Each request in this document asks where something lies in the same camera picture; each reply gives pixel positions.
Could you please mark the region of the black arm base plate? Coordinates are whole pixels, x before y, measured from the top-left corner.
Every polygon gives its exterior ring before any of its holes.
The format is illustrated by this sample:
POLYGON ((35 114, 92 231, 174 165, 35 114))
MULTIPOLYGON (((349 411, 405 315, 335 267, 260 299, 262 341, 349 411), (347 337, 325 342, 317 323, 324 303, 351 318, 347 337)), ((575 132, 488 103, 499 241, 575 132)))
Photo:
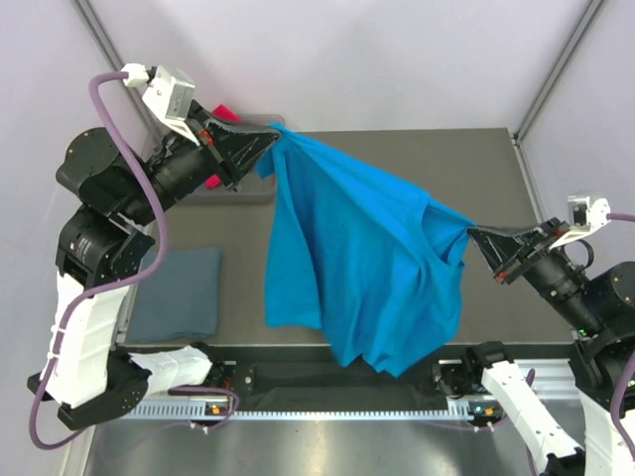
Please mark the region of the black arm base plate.
POLYGON ((378 373, 357 360, 347 368, 334 362, 238 362, 219 364, 203 381, 240 396, 264 395, 274 389, 352 389, 407 387, 423 395, 439 392, 452 398, 484 394, 482 384, 466 366, 424 360, 394 377, 378 373))

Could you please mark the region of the bright blue t-shirt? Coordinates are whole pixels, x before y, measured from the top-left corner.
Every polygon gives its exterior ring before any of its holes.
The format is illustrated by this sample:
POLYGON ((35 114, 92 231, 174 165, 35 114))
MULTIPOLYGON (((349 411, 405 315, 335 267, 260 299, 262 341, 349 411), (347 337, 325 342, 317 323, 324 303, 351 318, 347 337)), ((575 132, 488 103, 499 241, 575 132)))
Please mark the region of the bright blue t-shirt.
POLYGON ((469 219, 324 143, 280 134, 257 167, 278 183, 266 323, 321 332, 342 366, 404 374, 457 332, 469 219))

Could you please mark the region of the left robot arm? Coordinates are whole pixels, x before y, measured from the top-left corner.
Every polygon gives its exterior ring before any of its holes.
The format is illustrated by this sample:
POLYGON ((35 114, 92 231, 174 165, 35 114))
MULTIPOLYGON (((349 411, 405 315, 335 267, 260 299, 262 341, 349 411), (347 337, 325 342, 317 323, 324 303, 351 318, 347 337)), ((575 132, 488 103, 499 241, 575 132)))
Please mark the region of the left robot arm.
MULTIPOLYGON (((192 139, 171 132, 139 164, 164 209, 210 177, 236 188, 280 138, 276 128, 226 120, 197 103, 186 124, 192 139)), ((174 388, 218 391, 225 371, 205 344, 155 354, 112 346, 126 281, 154 243, 144 227, 156 216, 108 131, 79 133, 56 179, 80 206, 59 235, 56 321, 46 367, 28 379, 28 389, 57 403, 59 420, 75 431, 123 417, 174 388)))

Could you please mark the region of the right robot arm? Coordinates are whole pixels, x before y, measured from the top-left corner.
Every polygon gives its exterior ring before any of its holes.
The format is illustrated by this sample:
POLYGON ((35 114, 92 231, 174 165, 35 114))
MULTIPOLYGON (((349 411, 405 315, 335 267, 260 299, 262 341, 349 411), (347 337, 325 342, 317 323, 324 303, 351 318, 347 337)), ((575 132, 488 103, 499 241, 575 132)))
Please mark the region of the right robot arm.
POLYGON ((576 334, 568 360, 584 416, 583 443, 552 417, 502 343, 470 347, 462 358, 465 385, 500 404, 539 475, 634 472, 634 264, 619 263, 590 279, 587 266, 565 251, 595 229, 552 218, 530 228, 468 230, 497 283, 524 279, 576 334))

